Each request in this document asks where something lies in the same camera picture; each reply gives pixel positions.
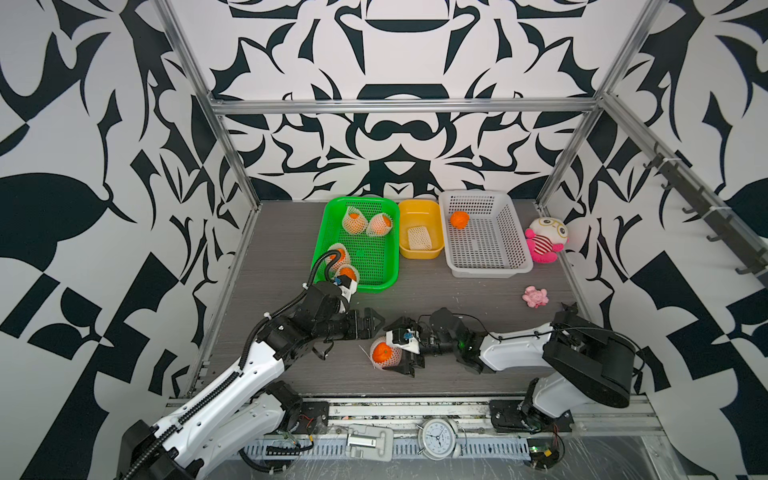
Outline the white foam net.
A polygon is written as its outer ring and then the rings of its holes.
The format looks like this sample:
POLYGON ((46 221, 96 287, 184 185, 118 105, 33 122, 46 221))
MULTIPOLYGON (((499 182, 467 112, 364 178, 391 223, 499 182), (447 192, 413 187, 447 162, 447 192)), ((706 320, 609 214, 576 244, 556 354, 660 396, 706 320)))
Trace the white foam net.
POLYGON ((407 230, 408 248, 414 251, 427 251, 433 249, 429 230, 424 225, 411 227, 407 230))

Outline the white perforated plastic basket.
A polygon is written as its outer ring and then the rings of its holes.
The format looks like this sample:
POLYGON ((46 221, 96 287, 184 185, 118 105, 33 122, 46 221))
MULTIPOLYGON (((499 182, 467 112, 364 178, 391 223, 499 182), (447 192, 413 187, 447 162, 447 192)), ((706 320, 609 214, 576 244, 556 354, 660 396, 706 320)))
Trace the white perforated plastic basket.
POLYGON ((512 199, 504 192, 445 191, 438 197, 445 258, 456 278, 506 279, 526 274, 533 260, 512 199), (468 226, 450 225, 455 211, 470 215, 468 226))

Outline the orange being unwrapped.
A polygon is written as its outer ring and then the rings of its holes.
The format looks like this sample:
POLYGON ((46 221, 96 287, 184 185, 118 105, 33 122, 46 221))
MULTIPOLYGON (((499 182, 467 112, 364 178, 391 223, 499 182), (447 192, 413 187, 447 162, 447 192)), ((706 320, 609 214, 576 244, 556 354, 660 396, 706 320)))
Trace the orange being unwrapped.
POLYGON ((465 229, 470 221, 470 215, 467 212, 464 211, 455 211, 450 216, 450 225, 457 229, 457 230, 463 230, 465 229))

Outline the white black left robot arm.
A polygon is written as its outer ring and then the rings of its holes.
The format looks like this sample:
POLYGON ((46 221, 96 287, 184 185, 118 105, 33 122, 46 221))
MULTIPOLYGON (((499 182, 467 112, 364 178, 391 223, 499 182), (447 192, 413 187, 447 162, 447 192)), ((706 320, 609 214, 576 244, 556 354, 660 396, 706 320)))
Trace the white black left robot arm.
POLYGON ((132 425, 121 440, 117 478, 204 479, 254 439, 292 430, 302 399, 281 375, 309 352, 325 359, 317 343, 331 349, 370 339, 384 324, 370 308, 351 308, 358 275, 339 264, 344 256, 339 248, 323 253, 301 293, 265 313, 240 357, 192 399, 152 425, 132 425), (324 280, 315 280, 318 272, 324 280))

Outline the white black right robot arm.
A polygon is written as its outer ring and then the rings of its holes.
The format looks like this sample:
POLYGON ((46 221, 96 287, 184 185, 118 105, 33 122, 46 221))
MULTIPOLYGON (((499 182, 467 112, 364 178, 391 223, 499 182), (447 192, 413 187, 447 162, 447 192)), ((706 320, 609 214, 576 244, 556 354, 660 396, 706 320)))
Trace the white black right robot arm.
POLYGON ((575 307, 565 307, 550 323, 509 333, 475 331, 464 320, 446 308, 426 322, 401 317, 371 346, 372 364, 413 376, 427 356, 451 354, 477 374, 552 368, 551 375, 529 383, 521 401, 490 402, 491 423, 499 433, 552 430, 573 408, 590 402, 615 409, 629 405, 637 346, 581 318, 575 307))

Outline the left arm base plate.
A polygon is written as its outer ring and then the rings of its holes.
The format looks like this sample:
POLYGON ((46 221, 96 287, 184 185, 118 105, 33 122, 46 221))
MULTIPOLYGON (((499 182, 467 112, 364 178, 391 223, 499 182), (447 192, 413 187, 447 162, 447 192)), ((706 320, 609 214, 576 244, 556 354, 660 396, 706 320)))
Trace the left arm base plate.
POLYGON ((330 404, 325 401, 303 402, 290 406, 272 434, 319 434, 327 431, 330 404))

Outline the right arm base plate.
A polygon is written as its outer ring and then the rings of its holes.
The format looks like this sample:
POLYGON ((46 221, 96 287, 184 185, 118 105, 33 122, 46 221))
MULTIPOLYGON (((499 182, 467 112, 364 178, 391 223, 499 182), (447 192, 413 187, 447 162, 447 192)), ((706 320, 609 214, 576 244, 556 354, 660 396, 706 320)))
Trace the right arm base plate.
POLYGON ((491 424, 498 433, 537 434, 551 432, 554 427, 560 432, 572 431, 570 411, 553 418, 525 400, 491 400, 489 413, 491 424))

